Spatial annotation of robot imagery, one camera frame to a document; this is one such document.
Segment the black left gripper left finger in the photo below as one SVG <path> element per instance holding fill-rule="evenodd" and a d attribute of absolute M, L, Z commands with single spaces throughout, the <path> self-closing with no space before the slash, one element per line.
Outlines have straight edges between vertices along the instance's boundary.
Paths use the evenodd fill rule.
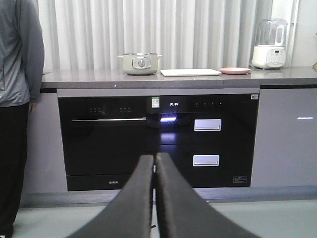
<path fill-rule="evenodd" d="M 70 238 L 149 238 L 153 209 L 153 155 L 142 155 L 118 195 Z"/>

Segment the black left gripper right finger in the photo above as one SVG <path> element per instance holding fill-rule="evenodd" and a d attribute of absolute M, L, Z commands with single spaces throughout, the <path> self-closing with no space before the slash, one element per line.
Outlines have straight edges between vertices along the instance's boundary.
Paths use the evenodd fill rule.
<path fill-rule="evenodd" d="M 168 153 L 156 154 L 156 208 L 162 238 L 255 238 L 202 199 Z"/>

